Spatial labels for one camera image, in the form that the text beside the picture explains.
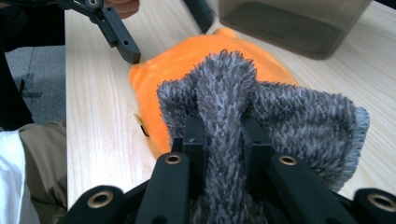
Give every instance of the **human hand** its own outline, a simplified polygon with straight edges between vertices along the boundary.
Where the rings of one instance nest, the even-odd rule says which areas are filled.
[[[104,0],[105,7],[113,6],[122,19],[134,15],[139,9],[139,0]]]

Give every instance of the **white cloth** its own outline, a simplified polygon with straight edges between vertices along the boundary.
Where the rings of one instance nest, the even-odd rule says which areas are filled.
[[[0,133],[0,224],[40,223],[30,200],[18,131]]]

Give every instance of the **orange fabric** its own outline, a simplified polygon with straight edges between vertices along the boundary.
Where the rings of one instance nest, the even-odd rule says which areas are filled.
[[[157,88],[165,80],[183,78],[209,54],[223,49],[238,50],[245,59],[253,60],[257,80],[297,85],[291,73],[272,55],[259,46],[237,38],[229,28],[220,28],[213,35],[190,37],[166,52],[130,70],[130,82],[139,105],[139,116],[149,134],[148,146],[155,158],[170,151],[169,135],[161,117]]]

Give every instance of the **gray plastic container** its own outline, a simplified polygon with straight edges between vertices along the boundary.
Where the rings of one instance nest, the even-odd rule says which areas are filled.
[[[372,0],[219,0],[223,25],[314,59],[341,44]]]

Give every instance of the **black metal tool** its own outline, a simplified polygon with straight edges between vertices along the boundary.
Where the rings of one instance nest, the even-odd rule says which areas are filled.
[[[305,163],[274,152],[254,118],[243,118],[249,167],[247,189],[263,201],[268,223],[396,223],[396,197],[379,189],[360,189],[353,201],[321,184]],[[196,115],[186,120],[184,138],[162,155],[151,179],[120,195],[99,186],[84,193],[64,223],[189,223],[190,204],[205,183],[204,127]]]
[[[117,47],[128,63],[139,63],[140,50],[114,7],[103,8],[103,0],[58,0],[63,10],[73,9],[97,24],[111,48]]]

